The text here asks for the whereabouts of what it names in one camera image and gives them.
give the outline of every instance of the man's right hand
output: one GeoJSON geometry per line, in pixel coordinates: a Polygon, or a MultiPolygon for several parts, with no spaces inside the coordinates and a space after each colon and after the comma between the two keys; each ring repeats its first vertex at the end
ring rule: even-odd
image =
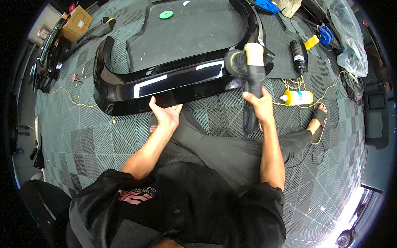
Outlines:
{"type": "Polygon", "coordinates": [[[272,96],[263,86],[262,95],[263,97],[257,98],[252,93],[243,92],[243,98],[254,106],[255,115],[259,123],[274,122],[272,96]]]}

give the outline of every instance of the car wheel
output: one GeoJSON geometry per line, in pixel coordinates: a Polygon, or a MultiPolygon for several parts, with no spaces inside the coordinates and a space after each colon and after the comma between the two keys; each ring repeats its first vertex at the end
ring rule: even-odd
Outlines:
{"type": "Polygon", "coordinates": [[[336,240],[338,248],[346,248],[353,242],[353,234],[351,230],[344,230],[336,240]]]}

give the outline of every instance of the pink logo print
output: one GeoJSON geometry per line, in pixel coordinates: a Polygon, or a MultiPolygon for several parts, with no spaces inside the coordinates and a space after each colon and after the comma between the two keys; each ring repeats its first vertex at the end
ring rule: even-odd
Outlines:
{"type": "Polygon", "coordinates": [[[130,204],[135,204],[138,205],[141,202],[144,202],[148,199],[152,199],[154,194],[148,190],[143,190],[143,189],[134,189],[132,191],[123,191],[123,190],[118,190],[117,192],[120,193],[119,201],[125,201],[130,204]]]}

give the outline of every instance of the black slide sandal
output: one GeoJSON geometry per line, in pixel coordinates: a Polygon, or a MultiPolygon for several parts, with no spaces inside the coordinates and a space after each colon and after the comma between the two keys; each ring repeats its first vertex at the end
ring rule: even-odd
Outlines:
{"type": "Polygon", "coordinates": [[[327,122],[328,111],[327,113],[325,113],[324,111],[318,109],[320,104],[322,104],[325,110],[327,111],[325,104],[323,104],[322,102],[318,102],[314,105],[312,119],[317,119],[320,122],[320,127],[317,128],[317,130],[312,135],[312,138],[310,139],[310,143],[313,145],[317,145],[318,143],[320,143],[321,137],[324,133],[325,123],[327,122]]]}

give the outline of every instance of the plastic bag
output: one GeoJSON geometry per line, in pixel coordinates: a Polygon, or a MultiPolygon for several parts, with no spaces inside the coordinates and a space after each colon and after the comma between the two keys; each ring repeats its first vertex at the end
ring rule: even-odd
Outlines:
{"type": "Polygon", "coordinates": [[[368,60],[356,16],[346,0],[324,0],[324,2],[330,11],[332,22],[340,34],[342,46],[345,47],[343,53],[336,57],[338,65],[356,76],[366,77],[368,60]]]}

